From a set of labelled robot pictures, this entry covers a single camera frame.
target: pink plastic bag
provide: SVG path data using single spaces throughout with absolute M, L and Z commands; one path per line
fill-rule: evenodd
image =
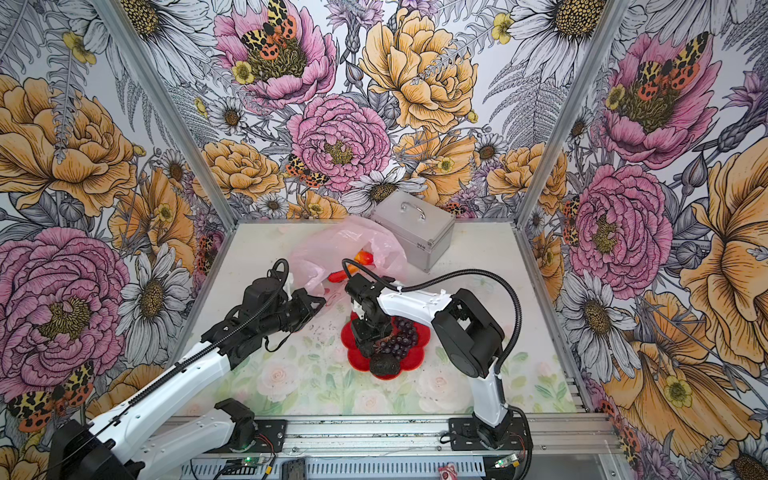
M 397 278 L 405 271 L 406 252 L 389 230 L 366 218 L 347 217 L 293 249 L 288 256 L 293 285 L 330 300 L 345 283 L 326 282 L 324 286 L 323 281 L 342 269 L 342 259 L 353 259 L 360 250 L 373 253 L 375 267 L 371 270 L 377 275 Z

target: metal case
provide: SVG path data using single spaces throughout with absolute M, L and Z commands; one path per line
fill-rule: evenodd
M 408 262 L 425 272 L 451 245 L 455 222 L 445 210 L 399 190 L 376 206 L 371 220 L 394 233 Z

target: floral tablecloth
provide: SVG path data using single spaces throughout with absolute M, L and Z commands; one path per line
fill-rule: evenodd
M 283 248 L 285 251 L 276 253 L 287 255 L 291 245 L 301 240 L 293 236 L 306 238 L 322 228 L 322 225 L 240 226 L 209 299 L 216 299 L 219 291 L 226 294 L 227 284 L 231 284 L 241 270 L 246 270 L 247 276 L 252 276 L 254 271 L 266 271 L 266 267 L 254 270 L 248 266 L 248 261 L 239 255 L 238 249 L 252 251 L 254 243 L 259 239 L 283 238 L 285 241 L 270 241 L 270 245 L 264 248 Z M 264 265 L 271 265 L 272 258 L 269 255 L 265 257 Z M 470 266 L 502 275 L 515 288 L 522 303 L 524 325 L 520 340 L 502 367 L 508 402 L 527 412 L 574 412 L 574 403 L 562 368 L 509 225 L 457 224 L 451 248 L 432 272 L 426 274 L 414 268 L 408 272 L 407 283 L 416 283 Z M 441 283 L 440 287 L 449 292 L 461 287 L 471 290 L 494 315 L 507 335 L 512 331 L 514 310 L 501 286 L 484 277 L 465 276 Z M 242 287 L 237 287 L 237 290 L 238 295 L 242 295 Z M 334 300 L 302 331 L 294 333 L 277 352 L 269 353 L 264 349 L 257 351 L 224 379 L 207 387 L 180 414 L 200 415 L 215 402 L 228 397 L 241 401 L 257 415 L 472 411 L 468 380 L 449 362 L 436 336 L 432 336 L 425 347 L 424 363 L 417 370 L 402 372 L 395 379 L 379 380 L 368 372 L 353 369 L 347 361 L 347 350 L 340 339 L 341 329 L 349 321 L 351 306 L 346 296 Z M 224 309 L 222 306 L 219 310 L 226 311 L 230 307 Z M 214 323 L 210 320 L 206 325 L 195 326 L 196 335 Z M 273 336 L 273 346 L 280 341 L 282 335 L 277 333 Z

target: orange flower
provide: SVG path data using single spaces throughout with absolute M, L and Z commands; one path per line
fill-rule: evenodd
M 517 151 L 502 155 L 499 158 L 502 168 L 488 173 L 490 194 L 514 195 L 517 192 L 525 192 L 531 184 L 531 179 L 539 163 L 541 163 L 544 149 L 545 144 L 541 143 L 531 148 L 521 147 Z M 549 215 L 554 215 L 554 212 L 561 208 L 563 197 L 565 197 L 565 170 L 567 166 L 568 159 L 565 157 L 565 152 L 561 151 L 558 155 L 558 162 L 547 177 L 547 183 L 538 199 L 541 207 Z
M 605 392 L 629 423 L 659 442 L 674 430 L 677 455 L 688 456 L 721 435 L 725 450 L 715 465 L 722 468 L 739 456 L 737 441 L 760 436 L 760 422 L 750 420 L 752 410 L 725 391 L 733 387 L 722 368 L 706 361 L 713 344 L 704 324 L 695 323 L 672 293 L 647 291 L 642 298 L 640 327 L 625 333 L 642 367 L 633 379 L 619 371 L 621 379 L 604 384 Z M 678 328 L 669 319 L 682 324 Z M 741 382 L 737 386 L 747 388 Z
M 21 192 L 16 208 L 38 202 L 45 189 L 69 193 L 96 217 L 117 195 L 136 187 L 133 144 L 96 98 L 76 92 L 79 104 L 65 148 L 55 158 L 51 98 L 60 94 L 41 78 L 24 86 L 0 75 L 0 191 Z
M 709 210 L 694 203 L 700 223 L 714 232 L 712 248 L 695 270 L 680 272 L 691 305 L 707 318 L 707 338 L 724 361 L 752 376 L 768 362 L 768 139 L 710 170 Z
M 461 184 L 472 180 L 472 166 L 480 165 L 475 151 L 475 138 L 459 140 L 446 135 L 442 140 L 431 131 L 419 131 L 403 135 L 392 149 L 404 161 L 419 162 L 412 178 L 425 179 L 426 190 L 419 192 L 432 205 L 444 205 L 462 189 Z
M 418 10 L 409 14 L 406 8 L 397 12 L 397 25 L 394 33 L 382 23 L 368 30 L 359 65 L 377 83 L 371 90 L 395 95 L 401 127 L 445 133 L 472 109 L 478 65 L 466 55 L 427 74 L 440 55 L 455 48 L 453 34 L 435 30 L 432 20 Z
M 15 447 L 0 447 L 0 478 L 3 480 L 35 480 L 48 468 L 48 452 L 31 446 L 19 458 Z
M 285 188 L 280 165 L 245 142 L 211 142 L 203 148 L 203 158 L 227 198 L 237 192 L 258 200 Z
M 339 219 L 347 216 L 346 208 L 338 200 L 324 195 L 319 195 L 308 190 L 306 195 L 298 197 L 299 207 L 290 204 L 288 206 L 288 218 L 319 218 Z
M 133 394 L 149 385 L 149 382 L 157 378 L 163 372 L 159 365 L 139 365 L 136 368 L 122 372 L 112 380 L 107 392 L 96 399 L 85 410 L 88 419 L 95 419 L 104 412 L 108 412 L 115 405 L 124 402 Z
M 549 298 L 553 302 L 560 296 L 563 287 L 564 262 L 562 253 L 562 241 L 551 233 L 544 236 L 544 232 L 533 239 L 533 255 L 538 264 L 541 276 L 544 277 L 544 285 L 549 292 Z
M 176 260 L 187 270 L 194 268 L 197 248 L 192 224 L 192 210 L 180 197 L 160 168 L 148 180 L 141 178 L 141 194 L 129 192 L 120 196 L 115 213 L 109 219 L 112 245 L 118 250 L 149 250 L 151 260 L 163 243 L 176 248 Z

